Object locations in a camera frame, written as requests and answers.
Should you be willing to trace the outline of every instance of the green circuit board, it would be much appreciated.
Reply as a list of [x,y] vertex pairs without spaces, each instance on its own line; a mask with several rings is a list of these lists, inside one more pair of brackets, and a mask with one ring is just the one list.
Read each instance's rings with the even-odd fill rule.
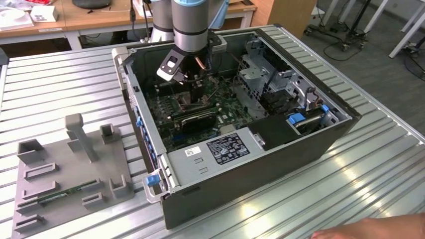
[[[217,81],[203,80],[202,84],[205,84],[202,101],[187,105],[191,108],[198,107],[197,109],[189,109],[181,104],[181,98],[187,92],[166,96],[151,96],[150,94],[150,97],[146,98],[162,142],[169,152],[218,136],[221,134],[219,128],[226,125],[231,124],[234,129],[238,129],[252,121],[230,89],[230,81],[222,80],[217,83]],[[207,113],[215,114],[214,126],[195,133],[182,134],[178,122]]]

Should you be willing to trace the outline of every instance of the copper pipe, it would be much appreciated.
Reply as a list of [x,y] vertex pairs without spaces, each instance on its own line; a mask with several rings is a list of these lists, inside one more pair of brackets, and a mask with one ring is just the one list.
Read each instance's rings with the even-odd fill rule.
[[198,57],[194,57],[194,59],[195,59],[198,65],[199,65],[201,69],[202,69],[202,70],[206,70],[206,67],[205,67],[203,63],[201,62],[199,58],[198,58]]

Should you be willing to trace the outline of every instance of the aluminum extrusion table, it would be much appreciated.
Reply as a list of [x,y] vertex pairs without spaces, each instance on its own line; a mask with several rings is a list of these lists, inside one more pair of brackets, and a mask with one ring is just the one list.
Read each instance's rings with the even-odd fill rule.
[[17,142],[66,137],[61,117],[82,113],[83,130],[119,127],[135,197],[31,236],[45,238],[306,238],[363,217],[425,210],[425,141],[282,28],[262,30],[363,115],[324,155],[268,185],[171,230],[149,204],[146,173],[111,63],[99,47],[13,58],[0,78],[0,239],[10,237]]

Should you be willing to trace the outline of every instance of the caster wheel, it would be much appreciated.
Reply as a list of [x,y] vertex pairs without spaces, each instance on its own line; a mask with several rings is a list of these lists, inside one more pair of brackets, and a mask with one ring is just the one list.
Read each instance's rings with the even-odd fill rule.
[[304,35],[308,36],[310,33],[311,33],[311,31],[312,31],[312,30],[311,30],[310,28],[307,28],[307,29],[303,31]]
[[342,51],[347,51],[348,48],[350,48],[350,45],[346,45],[346,44],[342,45]]

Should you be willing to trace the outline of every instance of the gray floor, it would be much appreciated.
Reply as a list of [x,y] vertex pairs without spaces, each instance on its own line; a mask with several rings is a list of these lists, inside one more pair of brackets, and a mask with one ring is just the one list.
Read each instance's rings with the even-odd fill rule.
[[[331,0],[318,0],[319,7],[326,9]],[[332,12],[336,16],[344,1],[340,0]],[[356,1],[346,24],[350,26],[360,8]],[[363,29],[374,9],[368,8],[359,28]],[[335,21],[335,16],[328,20],[327,26]],[[404,69],[404,53],[399,53],[395,59],[387,57],[403,34],[399,32],[404,22],[398,21],[388,15],[382,15],[371,32],[367,34],[368,43],[363,50],[347,61],[338,62],[327,58],[322,52],[323,48],[336,40],[318,32],[303,36],[304,44],[328,61],[330,64],[367,91],[367,93],[422,133],[425,134],[425,82],[420,81]],[[412,40],[419,39],[422,33],[416,33]],[[342,52],[330,48],[326,52],[331,57],[343,59],[355,53],[358,49],[351,48]]]

